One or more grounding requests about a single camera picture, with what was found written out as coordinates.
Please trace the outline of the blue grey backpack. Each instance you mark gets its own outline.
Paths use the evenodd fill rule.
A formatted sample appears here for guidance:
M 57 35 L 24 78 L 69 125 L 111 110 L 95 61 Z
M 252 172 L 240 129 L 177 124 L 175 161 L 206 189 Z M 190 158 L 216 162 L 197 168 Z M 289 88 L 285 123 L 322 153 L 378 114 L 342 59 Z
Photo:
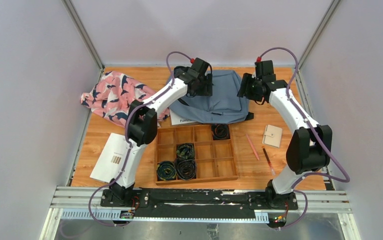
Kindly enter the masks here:
M 234 124 L 254 119 L 250 101 L 237 97 L 242 78 L 234 70 L 214 70 L 212 96 L 183 96 L 169 106 L 177 115 L 201 124 Z

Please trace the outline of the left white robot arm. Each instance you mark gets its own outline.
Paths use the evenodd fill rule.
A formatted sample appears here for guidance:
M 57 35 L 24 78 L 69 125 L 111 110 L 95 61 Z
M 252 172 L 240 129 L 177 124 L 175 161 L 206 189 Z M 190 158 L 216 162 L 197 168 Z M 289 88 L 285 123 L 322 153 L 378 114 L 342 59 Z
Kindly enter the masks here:
M 133 188 L 138 165 L 146 147 L 158 133 L 158 116 L 178 99 L 190 95 L 211 96 L 213 69 L 201 58 L 192 58 L 191 65 L 175 68 L 166 85 L 143 101 L 135 100 L 130 106 L 125 124 L 126 150 L 117 174 L 109 183 L 113 200 L 121 207 L 133 200 Z

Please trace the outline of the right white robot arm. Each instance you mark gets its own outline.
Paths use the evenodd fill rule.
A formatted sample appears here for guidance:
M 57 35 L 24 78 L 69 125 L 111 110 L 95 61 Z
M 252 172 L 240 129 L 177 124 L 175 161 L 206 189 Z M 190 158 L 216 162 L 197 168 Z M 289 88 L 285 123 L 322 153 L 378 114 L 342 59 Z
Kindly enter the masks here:
M 277 209 L 306 173 L 316 173 L 330 163 L 327 151 L 331 148 L 333 131 L 305 112 L 285 80 L 276 79 L 271 60 L 257 59 L 254 66 L 255 74 L 243 74 L 237 96 L 269 103 L 292 132 L 285 154 L 287 165 L 265 189 L 267 206 Z

